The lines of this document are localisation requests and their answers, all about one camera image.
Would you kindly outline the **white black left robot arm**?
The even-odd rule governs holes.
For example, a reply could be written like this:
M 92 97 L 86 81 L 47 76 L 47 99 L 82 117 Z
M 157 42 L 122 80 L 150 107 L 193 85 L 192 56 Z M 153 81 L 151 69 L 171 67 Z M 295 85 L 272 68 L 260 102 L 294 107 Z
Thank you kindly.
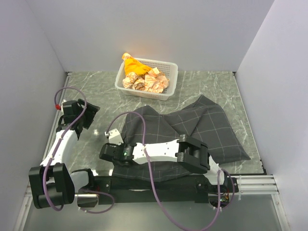
M 75 194 L 82 190 L 91 193 L 96 181 L 91 169 L 85 168 L 69 173 L 65 162 L 81 132 L 89 129 L 100 107 L 82 99 L 63 102 L 62 115 L 58 120 L 55 141 L 38 167 L 29 171 L 29 182 L 34 205 L 37 209 L 54 206 L 60 210 L 74 201 Z

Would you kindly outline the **dark grey checked pillowcase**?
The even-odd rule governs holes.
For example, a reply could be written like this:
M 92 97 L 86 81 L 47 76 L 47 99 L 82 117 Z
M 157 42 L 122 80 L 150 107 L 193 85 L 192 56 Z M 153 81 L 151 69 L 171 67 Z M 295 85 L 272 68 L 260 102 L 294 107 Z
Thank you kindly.
M 218 164 L 250 159 L 222 107 L 204 95 L 187 107 L 164 115 L 150 106 L 138 108 L 126 116 L 121 132 L 123 141 L 141 142 L 143 127 L 146 144 L 173 141 L 185 134 L 207 144 Z

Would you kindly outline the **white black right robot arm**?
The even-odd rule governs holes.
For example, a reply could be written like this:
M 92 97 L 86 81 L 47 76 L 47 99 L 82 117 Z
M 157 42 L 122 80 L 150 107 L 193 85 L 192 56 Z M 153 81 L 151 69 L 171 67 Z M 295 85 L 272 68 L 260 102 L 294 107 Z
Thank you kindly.
M 105 143 L 99 158 L 124 167 L 145 164 L 148 160 L 175 162 L 189 173 L 203 175 L 217 192 L 228 186 L 226 174 L 210 155 L 207 144 L 187 135 L 153 144 Z

